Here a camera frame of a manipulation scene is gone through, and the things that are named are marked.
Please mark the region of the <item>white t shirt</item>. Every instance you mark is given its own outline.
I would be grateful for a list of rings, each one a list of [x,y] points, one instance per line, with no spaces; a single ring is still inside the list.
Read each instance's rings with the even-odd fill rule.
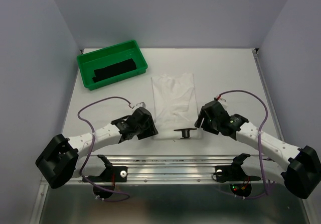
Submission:
[[[154,124],[158,131],[153,139],[201,139],[201,131],[194,126],[198,119],[198,106],[193,74],[164,74],[152,77],[151,82]]]

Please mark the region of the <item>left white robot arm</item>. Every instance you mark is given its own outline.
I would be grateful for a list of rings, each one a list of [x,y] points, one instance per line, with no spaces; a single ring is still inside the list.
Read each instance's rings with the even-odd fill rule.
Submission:
[[[131,115],[113,120],[90,133],[74,137],[54,136],[36,159],[36,166],[52,189],[84,174],[80,160],[104,147],[137,137],[139,140],[158,134],[151,113],[138,107]]]

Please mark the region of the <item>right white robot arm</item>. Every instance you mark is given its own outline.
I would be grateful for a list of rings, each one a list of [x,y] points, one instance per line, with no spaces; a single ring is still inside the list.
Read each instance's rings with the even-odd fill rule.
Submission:
[[[202,106],[195,127],[261,152],[258,157],[242,153],[230,165],[217,167],[212,175],[217,182],[267,179],[284,185],[301,199],[308,198],[320,183],[320,160],[315,149],[299,148],[262,132],[245,117],[229,115],[217,100]]]

